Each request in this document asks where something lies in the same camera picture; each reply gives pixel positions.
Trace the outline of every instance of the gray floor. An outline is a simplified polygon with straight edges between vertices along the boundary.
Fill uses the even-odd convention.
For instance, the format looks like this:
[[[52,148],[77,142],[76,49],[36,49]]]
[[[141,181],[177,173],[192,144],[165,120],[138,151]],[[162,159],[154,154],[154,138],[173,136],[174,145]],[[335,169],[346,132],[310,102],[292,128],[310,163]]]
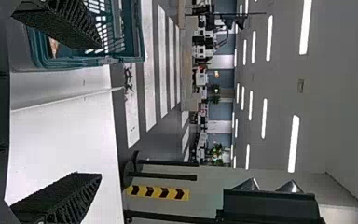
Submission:
[[[177,2],[176,1],[153,1],[153,17],[154,27],[158,27],[158,15],[157,8],[160,4],[167,15],[167,45],[168,45],[168,17],[177,23]],[[158,29],[154,29],[154,46],[158,46]],[[125,165],[133,152],[140,150],[142,158],[149,158],[151,160],[162,160],[162,161],[182,161],[186,153],[182,153],[182,136],[186,131],[186,125],[182,128],[182,117],[181,117],[181,104],[176,104],[174,109],[168,112],[168,115],[163,119],[160,115],[160,86],[159,86],[159,67],[167,66],[167,73],[169,73],[169,62],[167,64],[159,64],[158,61],[158,48],[154,48],[155,58],[155,88],[156,88],[156,117],[157,124],[149,131],[146,131],[145,124],[145,79],[144,79],[144,67],[141,63],[136,65],[137,71],[137,91],[138,91],[138,111],[140,121],[140,140],[131,148],[128,148],[127,142],[127,127],[126,127],[126,111],[124,102],[124,90],[115,91],[113,94],[113,102],[115,109],[115,121],[116,121],[116,133],[117,133],[117,151],[118,159],[121,167]],[[111,82],[112,87],[121,86],[124,82],[123,68],[121,64],[111,65]],[[170,76],[167,76],[167,83],[174,81],[176,87],[176,80],[170,80]],[[167,91],[167,104],[170,105],[170,91]]]

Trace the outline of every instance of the wall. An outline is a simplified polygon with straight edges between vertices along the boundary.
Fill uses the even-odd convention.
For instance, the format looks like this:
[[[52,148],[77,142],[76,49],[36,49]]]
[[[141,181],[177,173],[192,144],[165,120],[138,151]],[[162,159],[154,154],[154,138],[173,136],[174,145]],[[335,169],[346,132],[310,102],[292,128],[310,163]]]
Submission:
[[[231,120],[232,103],[219,103],[218,105],[209,104],[209,119]]]
[[[218,71],[220,77],[214,77],[214,71]],[[214,69],[208,71],[210,84],[219,84],[223,89],[234,89],[234,69]]]
[[[208,135],[208,146],[212,148],[214,143],[222,144],[223,149],[225,147],[231,147],[231,135],[228,133],[210,133]]]
[[[223,189],[232,189],[248,178],[254,177],[262,190],[275,190],[287,181],[294,179],[306,192],[316,195],[321,215],[327,224],[358,224],[358,201],[328,175],[287,174],[268,170],[231,169],[222,167],[176,168],[147,166],[145,172],[171,174],[195,174],[198,181],[157,180],[135,178],[133,184],[147,186],[175,186],[190,190],[189,202],[150,200],[126,196],[132,210],[157,212],[194,217],[215,217],[216,209],[223,206]],[[145,219],[135,219],[134,224],[159,223]]]
[[[217,12],[236,12],[237,0],[216,1]],[[227,38],[227,43],[218,49],[210,60],[208,78],[210,84],[219,84],[222,89],[232,90],[234,88],[234,49],[236,36],[230,32],[217,35],[217,42]],[[220,78],[214,77],[214,71],[219,71]],[[232,97],[232,94],[222,94],[222,97]],[[209,120],[232,120],[232,103],[221,102],[218,105],[209,104]]]
[[[234,54],[235,49],[235,35],[217,35],[217,43],[227,40],[227,43],[220,49],[218,49],[215,55]]]
[[[298,55],[303,1],[250,1],[250,11],[274,14],[271,62],[267,63],[268,17],[253,17],[241,42],[257,30],[256,63],[238,67],[236,81],[255,91],[254,119],[237,108],[241,139],[251,143],[254,168],[287,169],[292,116],[301,117],[296,170],[327,171],[358,198],[358,1],[313,1],[308,55]],[[306,79],[297,93],[299,78]],[[268,98],[267,137],[262,140],[262,100]],[[244,158],[237,161],[244,165]]]

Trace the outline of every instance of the fluorescent light strip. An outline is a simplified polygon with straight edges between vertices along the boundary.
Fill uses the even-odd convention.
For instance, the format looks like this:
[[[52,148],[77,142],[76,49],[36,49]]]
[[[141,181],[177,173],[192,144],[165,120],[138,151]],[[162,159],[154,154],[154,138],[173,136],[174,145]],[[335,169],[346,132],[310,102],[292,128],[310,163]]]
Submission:
[[[263,101],[263,118],[261,120],[261,138],[266,138],[266,125],[267,125],[267,109],[269,106],[269,100],[264,98]]]
[[[274,16],[270,15],[268,18],[268,33],[267,33],[267,53],[266,60],[269,62],[271,60],[271,45],[272,45],[272,27],[274,22]]]
[[[232,168],[237,168],[237,156],[234,157]]]
[[[249,121],[252,120],[253,113],[253,91],[249,93]]]
[[[173,109],[176,105],[175,101],[175,53],[174,53],[174,47],[173,47],[173,20],[171,17],[168,18],[168,41],[169,41],[169,51],[170,51],[170,102],[171,102],[171,109]]]
[[[234,158],[234,145],[231,144],[231,160]]]
[[[168,114],[167,94],[167,45],[166,45],[165,11],[158,5],[158,51],[159,51],[159,95],[161,105],[161,118]]]
[[[240,103],[240,83],[237,83],[237,104]]]
[[[299,52],[300,55],[307,54],[308,52],[311,10],[312,10],[312,0],[304,0],[303,18],[301,23],[300,52]]]
[[[245,87],[242,86],[241,110],[245,108]]]
[[[249,13],[249,0],[245,0],[245,13]]]
[[[248,48],[248,41],[246,39],[243,40],[243,65],[246,65],[246,50]]]
[[[237,49],[234,49],[234,67],[237,67]]]
[[[298,142],[298,130],[300,126],[300,117],[293,115],[292,136],[290,137],[289,165],[287,171],[293,173],[296,169],[296,154]]]
[[[255,40],[257,39],[256,32],[253,31],[252,37],[252,63],[255,63]]]
[[[235,119],[235,138],[238,138],[238,120]]]
[[[235,128],[235,112],[232,112],[232,128]]]
[[[240,4],[240,14],[242,14],[242,4]],[[238,25],[237,24],[235,24],[235,34],[237,34],[238,33]]]
[[[249,170],[249,158],[251,156],[251,145],[248,144],[248,146],[246,146],[246,164],[245,164],[245,168],[246,170]]]
[[[145,30],[153,30],[153,13],[152,0],[143,0],[142,9],[142,26]],[[154,67],[154,38],[153,32],[145,32],[145,62],[144,80],[145,80],[145,114],[146,114],[146,131],[148,132],[157,123],[156,118],[156,88],[155,88],[155,67]]]

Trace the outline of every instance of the industrial machine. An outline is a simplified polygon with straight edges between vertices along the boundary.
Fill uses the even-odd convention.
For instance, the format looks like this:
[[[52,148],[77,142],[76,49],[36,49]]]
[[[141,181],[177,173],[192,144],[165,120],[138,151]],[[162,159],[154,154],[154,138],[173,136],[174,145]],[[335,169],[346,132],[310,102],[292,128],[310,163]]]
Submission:
[[[214,12],[212,0],[192,0],[192,15],[202,15]]]
[[[290,180],[275,191],[262,190],[254,178],[223,189],[223,208],[215,218],[125,210],[127,223],[134,217],[195,224],[325,224],[315,195]]]
[[[204,66],[193,68],[193,77],[197,87],[205,86],[208,83],[208,69]]]

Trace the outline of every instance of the floor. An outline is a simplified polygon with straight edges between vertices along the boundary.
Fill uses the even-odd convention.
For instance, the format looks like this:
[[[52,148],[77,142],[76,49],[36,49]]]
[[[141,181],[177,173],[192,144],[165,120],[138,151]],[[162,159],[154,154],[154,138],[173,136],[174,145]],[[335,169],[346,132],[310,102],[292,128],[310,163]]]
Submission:
[[[103,183],[84,223],[123,223],[119,168],[132,153],[140,150],[151,160],[188,158],[177,3],[143,4],[152,6],[143,7],[152,9],[143,12],[144,27],[154,27],[145,32],[145,63],[61,72],[21,71],[12,64],[8,204],[69,173],[101,173]],[[9,26],[18,29],[9,39],[14,62],[27,52],[19,47],[26,41],[19,41],[15,21]],[[122,88],[125,68],[133,74],[132,91]]]

